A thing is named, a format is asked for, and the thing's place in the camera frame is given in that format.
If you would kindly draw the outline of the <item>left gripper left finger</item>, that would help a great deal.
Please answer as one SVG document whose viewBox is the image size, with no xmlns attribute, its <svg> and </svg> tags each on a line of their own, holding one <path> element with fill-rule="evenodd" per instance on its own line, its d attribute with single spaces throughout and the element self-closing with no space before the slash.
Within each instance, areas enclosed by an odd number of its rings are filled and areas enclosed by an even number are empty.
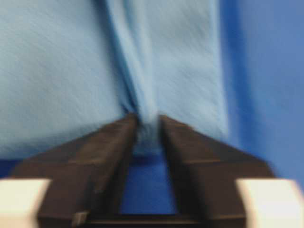
<svg viewBox="0 0 304 228">
<path fill-rule="evenodd" d="M 35 223 L 40 228 L 72 228 L 91 214 L 118 214 L 136 130 L 137 118 L 128 114 L 19 163 L 11 180 L 45 185 Z"/>
</svg>

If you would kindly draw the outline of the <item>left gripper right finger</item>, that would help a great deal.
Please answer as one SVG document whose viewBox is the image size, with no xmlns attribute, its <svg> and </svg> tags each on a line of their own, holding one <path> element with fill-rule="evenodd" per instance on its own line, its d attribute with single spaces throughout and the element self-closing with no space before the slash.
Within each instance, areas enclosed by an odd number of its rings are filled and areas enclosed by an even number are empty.
<svg viewBox="0 0 304 228">
<path fill-rule="evenodd" d="M 178 212 L 204 228 L 245 227 L 236 180 L 273 178 L 268 164 L 166 115 L 160 122 Z"/>
</svg>

